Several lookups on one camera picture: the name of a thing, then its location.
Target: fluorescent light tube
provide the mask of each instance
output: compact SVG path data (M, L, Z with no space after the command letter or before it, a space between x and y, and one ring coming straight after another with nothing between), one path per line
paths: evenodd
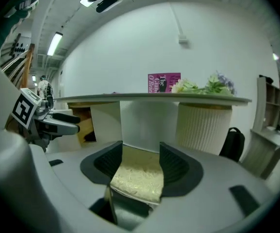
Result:
M272 54L274 56L274 60L278 60L279 56L277 56L275 53Z
M57 48L62 36L63 36L63 34L56 32L56 34L54 35L54 37L51 41L47 55L49 55L49 56L54 55L54 52L56 51L56 48Z
M80 3L85 7L89 7L91 4L93 4L93 2L88 2L88 0L81 0Z

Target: black backpack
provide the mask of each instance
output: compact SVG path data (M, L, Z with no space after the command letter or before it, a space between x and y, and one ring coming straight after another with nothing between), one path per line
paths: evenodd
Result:
M237 128L230 128L226 136L220 156L238 162L245 146L245 136Z

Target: white cylindrical stool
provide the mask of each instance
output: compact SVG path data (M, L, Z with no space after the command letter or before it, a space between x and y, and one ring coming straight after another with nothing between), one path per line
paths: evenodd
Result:
M179 104L176 141L194 150L219 155L231 121L231 106Z

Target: flowers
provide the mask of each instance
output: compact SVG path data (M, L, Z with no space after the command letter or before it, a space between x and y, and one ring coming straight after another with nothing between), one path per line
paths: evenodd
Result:
M204 88L198 88L195 83L187 79L179 80L172 86L172 93L195 93L195 94L223 94L235 96L234 83L225 75L216 72L212 74Z

